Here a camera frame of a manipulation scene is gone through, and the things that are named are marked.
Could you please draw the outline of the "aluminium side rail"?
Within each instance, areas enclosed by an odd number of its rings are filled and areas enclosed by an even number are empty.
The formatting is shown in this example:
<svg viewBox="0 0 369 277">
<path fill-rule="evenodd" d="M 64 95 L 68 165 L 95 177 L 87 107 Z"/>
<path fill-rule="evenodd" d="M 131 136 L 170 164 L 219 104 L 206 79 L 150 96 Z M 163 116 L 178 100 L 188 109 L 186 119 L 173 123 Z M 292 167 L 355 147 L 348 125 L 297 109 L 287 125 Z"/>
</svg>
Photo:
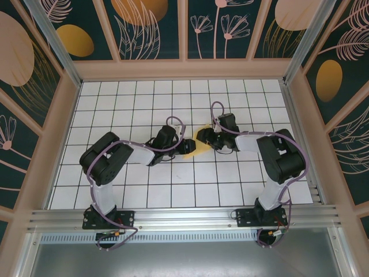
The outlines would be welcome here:
<svg viewBox="0 0 369 277">
<path fill-rule="evenodd" d="M 307 174 L 301 179 L 305 182 L 309 188 L 312 203 L 316 204 L 327 204 L 326 197 L 322 190 L 321 180 L 319 179 L 317 167 L 315 166 L 314 159 L 312 158 L 312 152 L 305 134 L 302 120 L 297 110 L 297 105 L 292 97 L 292 92 L 289 86 L 280 85 L 291 127 L 293 130 L 293 137 L 295 141 L 303 148 L 308 157 L 309 168 Z"/>
</svg>

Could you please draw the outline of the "grey sheet metal panel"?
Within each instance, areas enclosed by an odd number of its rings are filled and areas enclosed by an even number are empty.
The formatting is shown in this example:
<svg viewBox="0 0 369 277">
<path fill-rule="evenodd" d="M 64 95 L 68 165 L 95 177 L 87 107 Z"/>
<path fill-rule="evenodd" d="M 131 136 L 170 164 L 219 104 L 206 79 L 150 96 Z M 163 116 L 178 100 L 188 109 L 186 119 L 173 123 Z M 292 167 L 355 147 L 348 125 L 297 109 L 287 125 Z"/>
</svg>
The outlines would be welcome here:
<svg viewBox="0 0 369 277">
<path fill-rule="evenodd" d="M 352 277 L 326 238 L 274 249 L 255 242 L 39 245 L 21 277 Z"/>
</svg>

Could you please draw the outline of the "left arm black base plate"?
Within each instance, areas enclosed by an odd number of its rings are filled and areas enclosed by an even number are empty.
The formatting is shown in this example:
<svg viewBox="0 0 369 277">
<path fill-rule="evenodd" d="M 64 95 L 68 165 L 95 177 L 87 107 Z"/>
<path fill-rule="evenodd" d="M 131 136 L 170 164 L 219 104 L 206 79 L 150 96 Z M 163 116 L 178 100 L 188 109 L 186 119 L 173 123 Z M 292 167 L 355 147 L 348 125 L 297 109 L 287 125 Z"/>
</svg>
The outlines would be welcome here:
<svg viewBox="0 0 369 277">
<path fill-rule="evenodd" d="M 118 211 L 113 209 L 106 215 L 109 220 L 117 224 L 133 227 L 134 211 Z M 89 210 L 84 212 L 84 219 L 82 222 L 84 230 L 105 230 L 117 229 L 118 226 L 106 221 L 96 210 Z"/>
</svg>

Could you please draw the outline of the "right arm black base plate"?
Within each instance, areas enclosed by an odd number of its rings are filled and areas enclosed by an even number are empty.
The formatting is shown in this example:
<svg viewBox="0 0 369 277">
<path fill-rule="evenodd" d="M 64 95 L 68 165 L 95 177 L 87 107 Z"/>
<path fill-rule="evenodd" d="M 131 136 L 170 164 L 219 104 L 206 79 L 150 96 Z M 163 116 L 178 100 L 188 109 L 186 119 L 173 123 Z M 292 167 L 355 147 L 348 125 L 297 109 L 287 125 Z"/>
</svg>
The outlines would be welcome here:
<svg viewBox="0 0 369 277">
<path fill-rule="evenodd" d="M 236 209 L 235 211 L 238 227 L 277 227 L 279 223 L 283 226 L 288 224 L 284 208 L 276 208 L 270 211 L 244 208 Z"/>
</svg>

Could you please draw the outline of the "aluminium frame post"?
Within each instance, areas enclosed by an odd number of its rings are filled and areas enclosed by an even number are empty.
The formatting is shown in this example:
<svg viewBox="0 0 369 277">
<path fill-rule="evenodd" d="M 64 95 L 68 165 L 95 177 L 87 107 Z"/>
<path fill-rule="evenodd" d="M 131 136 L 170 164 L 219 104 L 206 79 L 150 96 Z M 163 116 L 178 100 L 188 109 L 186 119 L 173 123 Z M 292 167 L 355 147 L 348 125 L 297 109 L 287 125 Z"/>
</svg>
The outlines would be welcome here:
<svg viewBox="0 0 369 277">
<path fill-rule="evenodd" d="M 68 73 L 71 78 L 73 84 L 77 87 L 81 87 L 81 77 L 79 76 L 76 67 L 67 53 L 63 43 L 61 42 L 54 26 L 47 18 L 42 5 L 38 0 L 24 0 L 28 10 L 34 16 L 39 28 L 42 30 L 42 33 L 50 42 L 51 48 L 55 51 L 58 59 L 61 61 L 64 69 Z"/>
<path fill-rule="evenodd" d="M 303 60 L 308 54 L 314 41 L 323 28 L 326 20 L 332 13 L 337 0 L 322 0 L 315 12 L 312 21 L 309 23 L 288 67 L 283 76 L 283 84 L 288 86 L 296 75 Z"/>
</svg>

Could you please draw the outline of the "long aluminium mounting rail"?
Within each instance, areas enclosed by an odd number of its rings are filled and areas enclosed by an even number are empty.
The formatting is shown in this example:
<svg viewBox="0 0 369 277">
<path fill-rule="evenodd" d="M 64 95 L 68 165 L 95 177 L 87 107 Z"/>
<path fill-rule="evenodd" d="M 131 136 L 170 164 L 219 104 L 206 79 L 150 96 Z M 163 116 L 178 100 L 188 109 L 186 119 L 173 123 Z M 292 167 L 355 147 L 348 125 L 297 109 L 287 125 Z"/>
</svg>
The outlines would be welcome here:
<svg viewBox="0 0 369 277">
<path fill-rule="evenodd" d="M 213 208 L 139 208 L 134 227 L 140 231 L 195 231 L 236 229 L 234 207 Z M 32 211 L 27 231 L 53 233 L 82 231 L 82 209 L 48 209 Z M 334 205 L 293 205 L 292 229 L 340 227 Z"/>
</svg>

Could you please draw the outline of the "yellow cloth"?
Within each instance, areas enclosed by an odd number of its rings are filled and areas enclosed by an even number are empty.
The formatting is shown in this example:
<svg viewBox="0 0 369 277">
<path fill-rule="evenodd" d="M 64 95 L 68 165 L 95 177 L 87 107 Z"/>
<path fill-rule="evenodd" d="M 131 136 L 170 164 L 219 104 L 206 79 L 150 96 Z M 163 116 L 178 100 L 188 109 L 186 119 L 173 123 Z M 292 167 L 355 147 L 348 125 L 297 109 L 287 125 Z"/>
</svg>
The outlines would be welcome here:
<svg viewBox="0 0 369 277">
<path fill-rule="evenodd" d="M 199 141 L 197 139 L 197 134 L 199 133 L 199 131 L 203 130 L 203 129 L 207 129 L 209 128 L 210 125 L 207 124 L 205 126 L 202 126 L 200 127 L 199 129 L 197 129 L 194 133 L 193 133 L 193 140 L 195 141 L 195 150 L 189 154 L 185 154 L 183 155 L 183 159 L 184 160 L 187 160 L 187 159 L 190 159 L 190 158 L 193 158 L 197 155 L 200 155 L 202 153 L 205 153 L 207 151 L 209 151 L 211 149 L 211 146 L 206 144 L 206 143 L 203 143 L 201 141 Z"/>
</svg>

